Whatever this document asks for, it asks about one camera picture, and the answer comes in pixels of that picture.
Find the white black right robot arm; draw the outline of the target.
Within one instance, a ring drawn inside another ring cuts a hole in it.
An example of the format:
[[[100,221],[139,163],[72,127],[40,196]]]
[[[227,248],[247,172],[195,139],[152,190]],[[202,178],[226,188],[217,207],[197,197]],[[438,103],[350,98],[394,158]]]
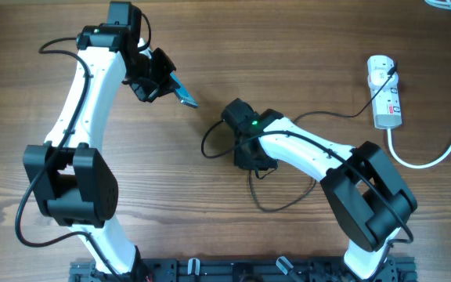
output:
[[[343,261],[360,280],[377,277],[397,233],[417,209],[417,200],[385,152],[366,141],[334,143],[299,128],[278,111],[255,112],[235,99],[221,114],[234,134],[235,166],[252,176],[276,170],[279,161],[313,178],[348,236]]]

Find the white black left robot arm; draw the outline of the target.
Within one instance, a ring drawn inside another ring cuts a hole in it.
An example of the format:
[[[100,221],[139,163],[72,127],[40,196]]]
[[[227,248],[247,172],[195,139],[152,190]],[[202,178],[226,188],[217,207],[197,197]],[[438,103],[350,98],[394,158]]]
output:
[[[130,2],[111,2],[105,23],[74,38],[77,60],[62,112],[41,145],[30,145],[23,165],[40,212],[79,236],[101,280],[139,281],[146,275],[138,248],[125,236],[115,211],[118,184],[101,150],[114,97],[128,85],[142,102],[174,93],[195,107],[161,49],[141,38],[146,15]]]

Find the blue screen smartphone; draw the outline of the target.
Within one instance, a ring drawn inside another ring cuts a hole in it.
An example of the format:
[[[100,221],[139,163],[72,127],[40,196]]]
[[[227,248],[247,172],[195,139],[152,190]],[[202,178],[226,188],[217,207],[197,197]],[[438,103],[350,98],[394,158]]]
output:
[[[192,108],[198,108],[199,104],[197,101],[189,94],[187,89],[181,83],[181,81],[177,78],[176,73],[171,73],[171,78],[177,84],[174,89],[174,93],[176,97],[180,100],[181,104],[186,105]]]

